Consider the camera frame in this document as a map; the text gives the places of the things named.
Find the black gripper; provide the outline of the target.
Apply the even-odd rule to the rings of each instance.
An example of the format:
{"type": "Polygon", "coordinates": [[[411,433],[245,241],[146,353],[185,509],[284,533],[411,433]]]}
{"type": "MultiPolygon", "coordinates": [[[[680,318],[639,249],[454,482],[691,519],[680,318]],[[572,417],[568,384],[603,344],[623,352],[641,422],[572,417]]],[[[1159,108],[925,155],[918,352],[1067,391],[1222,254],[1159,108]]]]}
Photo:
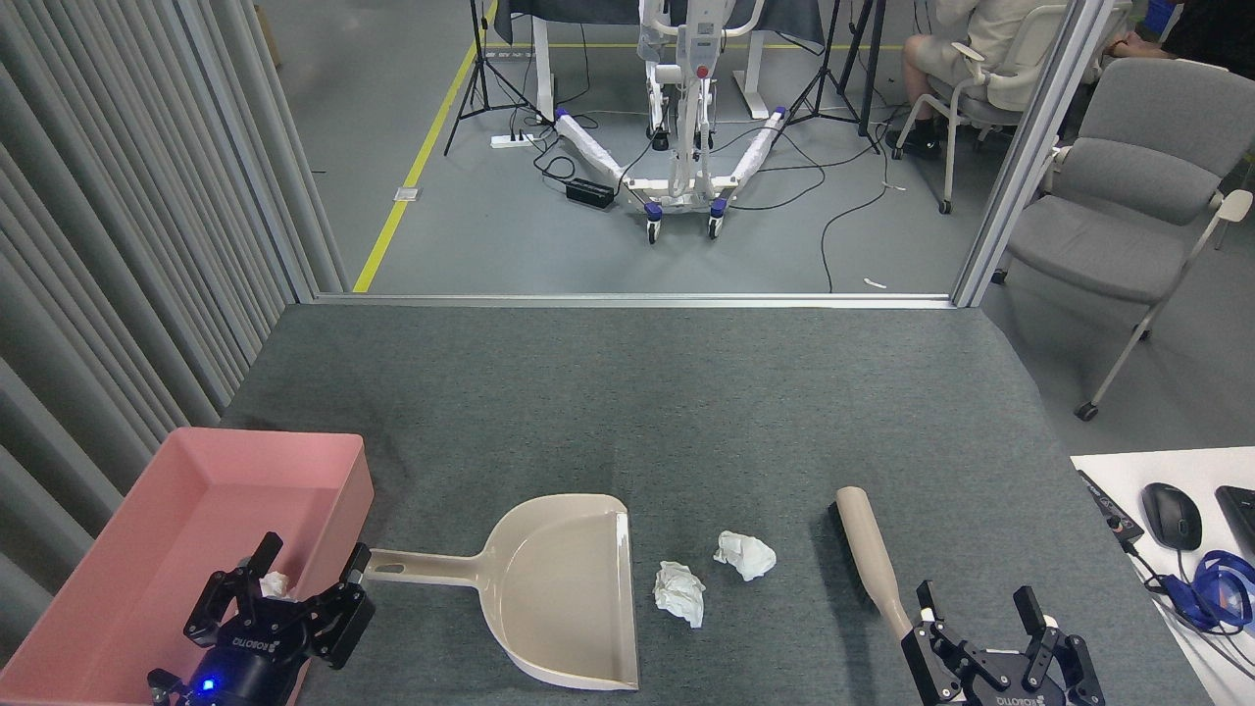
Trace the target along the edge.
{"type": "Polygon", "coordinates": [[[286,705],[310,656],[333,670],[348,663],[376,611],[361,586],[371,549],[354,545],[339,581],[301,599],[297,619],[264,630],[256,619],[264,599],[260,581],[281,548],[279,533],[265,532],[242,566],[211,573],[184,622],[184,635],[208,651],[190,683],[163,668],[151,670],[153,705],[286,705]],[[223,630],[232,602],[245,621],[232,619],[223,630]]]}
{"type": "Polygon", "coordinates": [[[1014,591],[1013,602],[1029,635],[1022,675],[1001,683],[986,681],[986,663],[968,640],[948,630],[936,609],[932,581],[922,581],[916,598],[917,622],[901,640],[916,692],[924,705],[1104,705],[1106,697],[1079,635],[1065,635],[1040,612],[1030,586],[1014,591]]]}

